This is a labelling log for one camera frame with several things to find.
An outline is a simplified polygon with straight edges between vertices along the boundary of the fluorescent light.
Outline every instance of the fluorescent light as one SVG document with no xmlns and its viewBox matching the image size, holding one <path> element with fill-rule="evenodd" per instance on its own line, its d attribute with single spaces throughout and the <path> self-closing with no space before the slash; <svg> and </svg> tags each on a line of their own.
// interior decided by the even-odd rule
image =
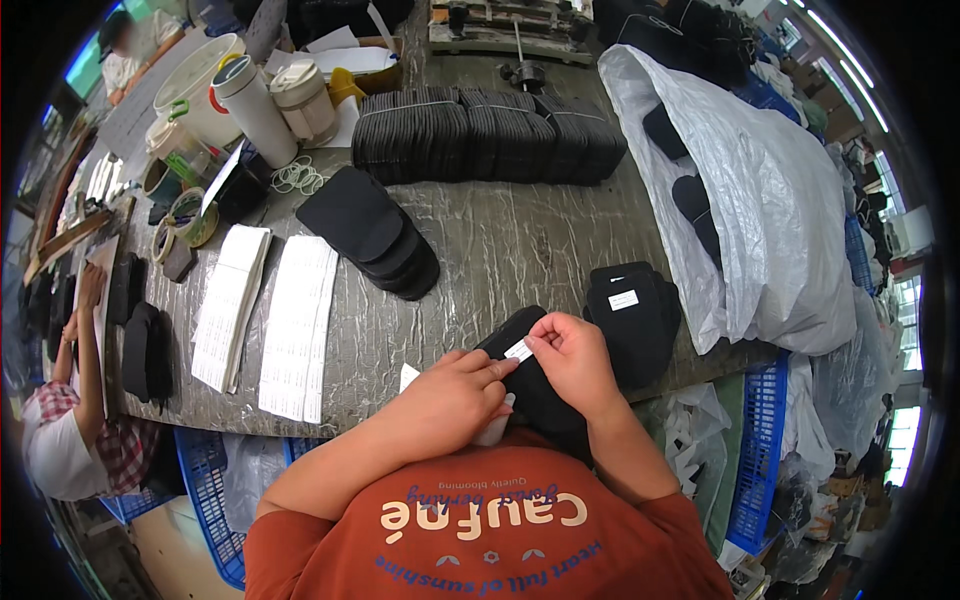
<svg viewBox="0 0 960 600">
<path fill-rule="evenodd" d="M 861 76 L 863 76 L 863 81 L 867 82 L 867 86 L 868 86 L 868 87 L 873 87 L 873 86 L 874 86 L 874 80 L 870 79 L 870 76 L 867 75 L 867 72 L 863 69 L 862 66 L 860 66 L 860 61 L 857 60 L 857 59 L 853 56 L 853 54 L 851 54 L 850 48 L 847 47 L 847 44 L 845 44 L 845 43 L 843 43 L 842 41 L 840 41 L 840 38 L 837 37 L 837 34 L 835 34 L 830 27 L 827 27 L 827 23 L 824 23 L 823 19 L 821 19 L 821 18 L 817 15 L 816 12 L 814 12 L 814 11 L 807 11 L 806 13 L 810 15 L 810 18 L 811 18 L 811 19 L 813 19 L 814 21 L 817 22 L 817 25 L 819 25 L 819 26 L 821 27 L 821 29 L 823 29 L 825 32 L 827 32 L 827 35 L 830 36 L 830 39 L 832 39 L 833 42 L 836 43 L 836 45 L 840 46 L 840 50 L 843 50 L 843 53 L 844 53 L 845 55 L 847 55 L 847 58 L 850 59 L 850 62 L 852 62 L 852 63 L 853 63 L 853 66 L 856 67 L 856 70 L 860 73 Z"/>
<path fill-rule="evenodd" d="M 880 122 L 880 126 L 883 128 L 884 133 L 889 133 L 890 130 L 887 129 L 887 122 L 883 120 L 883 116 L 880 115 L 880 111 L 877 110 L 876 105 L 874 104 L 874 99 L 870 97 L 870 94 L 867 93 L 866 88 L 863 84 L 856 78 L 856 75 L 853 74 L 853 71 L 850 69 L 850 66 L 847 65 L 843 59 L 840 59 L 840 66 L 843 67 L 843 70 L 847 71 L 847 75 L 850 75 L 850 78 L 856 84 L 856 88 L 860 90 L 860 93 L 863 94 L 864 100 L 867 101 L 867 104 L 870 105 L 870 110 L 874 112 L 874 117 Z"/>
</svg>

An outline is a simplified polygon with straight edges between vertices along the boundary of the white bucket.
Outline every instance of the white bucket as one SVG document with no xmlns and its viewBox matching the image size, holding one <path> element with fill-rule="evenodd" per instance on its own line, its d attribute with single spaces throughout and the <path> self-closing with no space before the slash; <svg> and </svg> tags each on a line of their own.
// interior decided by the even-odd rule
<svg viewBox="0 0 960 600">
<path fill-rule="evenodd" d="M 171 105 L 185 99 L 190 109 L 177 120 L 207 144 L 223 148 L 240 136 L 240 128 L 228 114 L 213 109 L 210 82 L 220 60 L 228 54 L 244 54 L 247 46 L 237 34 L 215 37 L 197 49 L 167 77 L 154 98 L 157 116 L 166 116 Z"/>
</svg>

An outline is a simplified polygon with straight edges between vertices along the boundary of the workbench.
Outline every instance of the workbench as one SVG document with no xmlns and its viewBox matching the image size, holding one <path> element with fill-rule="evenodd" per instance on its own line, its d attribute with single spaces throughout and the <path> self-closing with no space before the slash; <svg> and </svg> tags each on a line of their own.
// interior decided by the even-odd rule
<svg viewBox="0 0 960 600">
<path fill-rule="evenodd" d="M 426 3 L 418 3 L 398 28 L 405 39 L 405 84 L 458 85 L 508 90 L 497 65 L 509 59 L 431 56 Z M 613 114 L 595 67 L 547 63 L 545 91 L 589 98 Z M 349 149 L 307 151 L 313 166 L 332 176 L 349 164 Z M 162 414 L 122 390 L 120 350 L 123 329 L 111 326 L 106 349 L 109 401 L 122 413 L 219 431 L 299 437 L 333 437 L 367 419 L 396 395 L 403 363 L 423 370 L 455 348 L 473 348 L 519 308 L 579 315 L 589 271 L 596 267 L 649 261 L 670 279 L 653 209 L 630 154 L 613 176 L 597 187 L 469 181 L 421 182 L 389 188 L 410 215 L 441 264 L 440 281 L 424 299 L 407 302 L 373 287 L 346 260 L 337 266 L 324 372 L 324 423 L 312 425 L 276 417 L 257 408 L 257 383 L 267 315 L 285 240 L 309 235 L 295 218 L 304 201 L 297 191 L 271 191 L 264 210 L 246 225 L 268 227 L 274 240 L 244 342 L 237 393 L 218 394 L 190 374 L 191 336 L 204 290 L 228 226 L 221 223 L 198 251 L 198 264 L 184 283 L 164 278 L 150 264 L 146 300 L 172 322 L 174 395 Z M 133 251 L 149 261 L 154 228 L 147 225 L 150 201 L 138 199 L 118 256 Z M 722 340 L 698 356 L 685 322 L 669 370 L 659 385 L 630 396 L 636 401 L 709 381 L 748 365 L 772 360 L 776 349 L 759 342 L 733 346 Z"/>
</svg>

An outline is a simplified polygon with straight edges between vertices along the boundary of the orange t-shirt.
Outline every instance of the orange t-shirt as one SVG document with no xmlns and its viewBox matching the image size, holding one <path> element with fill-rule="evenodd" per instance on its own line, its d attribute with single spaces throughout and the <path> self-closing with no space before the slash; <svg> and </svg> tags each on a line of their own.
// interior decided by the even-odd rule
<svg viewBox="0 0 960 600">
<path fill-rule="evenodd" d="M 692 502 L 631 506 L 545 446 L 517 431 L 410 465 L 336 523 L 264 515 L 247 598 L 732 598 Z"/>
</svg>

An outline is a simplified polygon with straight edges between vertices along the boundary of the plaid shirt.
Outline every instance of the plaid shirt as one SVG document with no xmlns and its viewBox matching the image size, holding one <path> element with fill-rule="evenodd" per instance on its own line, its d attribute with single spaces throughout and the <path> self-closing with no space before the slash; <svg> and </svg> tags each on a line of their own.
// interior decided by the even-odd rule
<svg viewBox="0 0 960 600">
<path fill-rule="evenodd" d="M 60 381 L 51 381 L 34 393 L 40 403 L 40 423 L 62 418 L 80 404 L 73 388 Z M 121 416 L 116 423 L 104 423 L 93 446 L 107 469 L 110 483 L 108 495 L 134 492 L 147 474 L 154 458 L 160 424 Z"/>
</svg>

